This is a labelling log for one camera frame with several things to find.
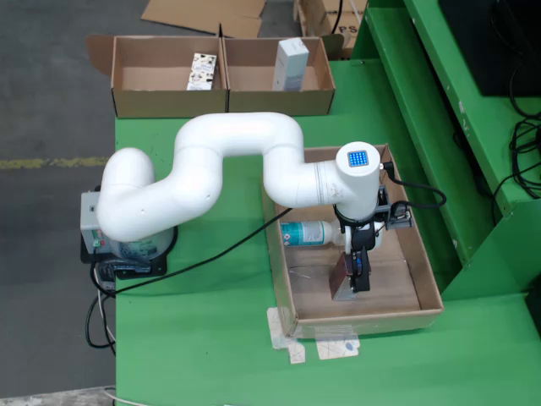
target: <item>green panel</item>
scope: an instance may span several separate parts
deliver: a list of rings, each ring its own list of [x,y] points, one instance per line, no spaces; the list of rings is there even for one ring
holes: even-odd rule
[[[540,241],[541,200],[518,203],[452,281],[444,292],[444,299],[524,291],[541,273]]]
[[[430,184],[447,195],[441,211],[466,264],[493,228],[490,201],[477,191],[466,157],[452,139],[452,123],[407,10],[370,7],[364,20]]]
[[[351,59],[379,59],[380,55],[375,47],[369,27],[361,24],[358,29],[357,40],[353,48]]]
[[[445,22],[438,0],[406,0],[406,5],[473,153],[494,191],[511,173],[508,145],[514,125],[521,117],[513,110],[507,97],[480,94]],[[517,102],[526,111],[541,110],[540,98],[521,97]],[[538,159],[536,151],[525,154],[521,165],[528,167]],[[534,169],[528,177],[539,179],[540,174],[541,168],[537,172]],[[522,200],[531,198],[512,181],[506,182],[498,194],[498,205],[504,214]]]

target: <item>cardboard box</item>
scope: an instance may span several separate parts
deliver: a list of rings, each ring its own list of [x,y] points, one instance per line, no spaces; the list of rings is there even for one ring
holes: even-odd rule
[[[336,29],[336,33],[343,34],[347,41],[342,49],[342,58],[351,57],[366,4],[367,0],[344,0],[342,16]],[[307,30],[311,32],[311,35],[328,36],[331,34],[338,16],[339,5],[340,0],[301,1],[299,7],[303,9],[307,20]]]
[[[303,38],[309,60],[301,91],[273,91],[281,39],[224,39],[229,112],[283,112],[290,116],[328,114],[335,94],[331,67],[320,38]]]
[[[217,33],[256,38],[265,0],[150,0],[141,19]]]
[[[387,145],[377,145],[382,162],[392,159]],[[308,148],[306,162],[335,159],[339,148]],[[391,201],[407,200],[406,191],[381,172]],[[265,220],[284,208],[263,191]],[[434,274],[417,226],[385,231],[382,245],[369,252],[369,292],[354,300],[333,301],[329,275],[342,250],[284,247],[282,222],[332,221],[331,206],[295,209],[266,229],[276,302],[283,331],[289,337],[320,338],[344,334],[375,334],[424,328],[443,311]]]
[[[92,64],[111,76],[119,118],[188,118],[227,109],[227,81],[218,37],[88,36]],[[212,90],[187,91],[194,54],[217,55]]]

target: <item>green table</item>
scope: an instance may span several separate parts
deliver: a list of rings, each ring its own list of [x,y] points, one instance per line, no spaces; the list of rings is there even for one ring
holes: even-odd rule
[[[306,146],[388,142],[402,177],[427,182],[383,63],[331,67],[332,114],[298,118]],[[162,178],[185,122],[118,119],[116,147],[145,151]],[[220,199],[179,228],[170,269],[216,254],[263,222],[261,167],[260,156],[226,159]],[[415,214],[438,283],[446,286],[460,261],[445,222],[437,211]],[[118,396],[190,406],[537,404],[541,397],[541,341],[520,294],[447,302],[431,328],[362,337],[360,355],[349,359],[321,361],[314,341],[305,340],[300,365],[271,347],[266,309],[274,306],[264,234],[200,269],[119,295]]]

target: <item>cardboard tray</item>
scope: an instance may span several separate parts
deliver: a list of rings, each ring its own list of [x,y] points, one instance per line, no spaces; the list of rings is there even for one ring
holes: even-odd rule
[[[310,55],[301,91],[272,91],[280,40],[223,39],[229,112],[283,112],[290,116],[329,113],[336,87],[323,41],[303,38]]]
[[[119,118],[190,118],[227,109],[222,42],[202,36],[88,36],[92,64],[111,76]],[[211,91],[187,91],[194,54],[217,56]]]
[[[387,145],[377,145],[381,161],[394,161]],[[335,159],[339,148],[308,148],[306,162]],[[407,200],[405,189],[382,171],[391,201]],[[265,220],[284,208],[263,191]],[[289,337],[322,338],[424,328],[443,311],[443,303],[417,225],[384,232],[383,244],[369,252],[371,290],[354,300],[333,301],[329,274],[342,251],[335,245],[284,247],[282,222],[332,221],[331,206],[295,209],[266,229],[276,302]]]

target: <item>yellow floor line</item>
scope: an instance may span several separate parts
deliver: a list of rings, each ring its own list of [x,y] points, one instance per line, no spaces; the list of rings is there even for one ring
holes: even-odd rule
[[[89,158],[56,159],[0,159],[0,170],[4,169],[39,169],[42,167],[104,167],[108,156]]]

